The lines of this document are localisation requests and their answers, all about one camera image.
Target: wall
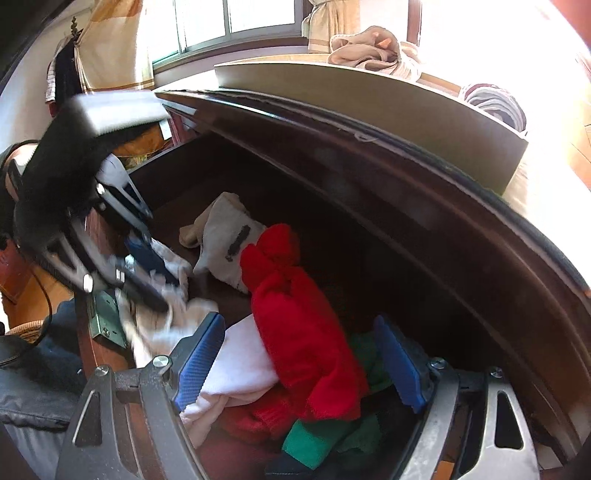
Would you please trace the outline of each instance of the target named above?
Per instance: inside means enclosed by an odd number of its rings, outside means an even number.
[[[39,36],[0,95],[0,151],[12,143],[40,138],[51,121],[45,105],[47,66],[56,45],[70,31],[72,16],[78,28],[90,17],[93,0],[76,0]]]

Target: screw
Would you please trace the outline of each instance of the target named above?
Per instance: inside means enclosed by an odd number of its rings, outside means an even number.
[[[490,373],[493,378],[503,378],[503,370],[499,367],[492,367]]]
[[[166,355],[159,355],[152,360],[152,365],[158,368],[166,367],[169,361],[170,359]]]
[[[92,291],[92,284],[92,277],[87,273],[82,279],[82,288],[86,293],[90,293]]]
[[[435,370],[443,370],[447,367],[447,362],[439,356],[432,358],[430,363]]]
[[[108,365],[99,365],[98,367],[96,367],[95,373],[99,377],[104,377],[107,373],[109,373],[109,367],[108,367]]]

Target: black cable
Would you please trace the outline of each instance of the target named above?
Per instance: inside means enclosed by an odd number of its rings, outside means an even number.
[[[21,249],[18,246],[17,246],[17,251],[20,254],[20,256],[25,260],[25,262],[27,262],[27,266],[28,266],[29,271],[31,272],[31,275],[33,275],[33,277],[35,278],[35,280],[37,281],[37,283],[39,285],[39,288],[43,292],[43,295],[45,296],[45,299],[47,300],[47,307],[49,308],[49,315],[45,318],[45,320],[43,320],[43,324],[41,325],[41,330],[39,331],[39,336],[37,337],[37,340],[35,340],[33,343],[29,343],[23,350],[16,353],[12,357],[7,358],[5,360],[1,360],[0,367],[3,367],[4,365],[9,364],[10,362],[14,362],[16,359],[22,357],[25,353],[31,351],[37,345],[39,345],[39,343],[41,343],[41,341],[45,338],[45,335],[47,334],[47,331],[49,330],[49,327],[51,326],[51,321],[53,320],[53,308],[51,306],[51,300],[49,299],[49,295],[47,294],[47,290],[45,290],[45,287],[41,283],[41,280],[39,280],[39,277],[33,271],[31,264],[28,262],[28,260],[22,254]]]

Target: white towel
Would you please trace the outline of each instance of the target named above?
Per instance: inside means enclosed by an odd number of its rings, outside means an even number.
[[[232,325],[199,397],[180,414],[193,446],[203,443],[225,407],[252,403],[278,381],[254,317]]]

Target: rolled cloth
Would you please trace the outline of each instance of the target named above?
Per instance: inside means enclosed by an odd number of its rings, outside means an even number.
[[[473,83],[460,90],[459,98],[498,118],[518,132],[525,131],[525,112],[507,90],[491,83]]]
[[[355,35],[335,35],[330,39],[328,63],[416,82],[421,76],[417,46],[398,41],[385,28],[369,27]]]

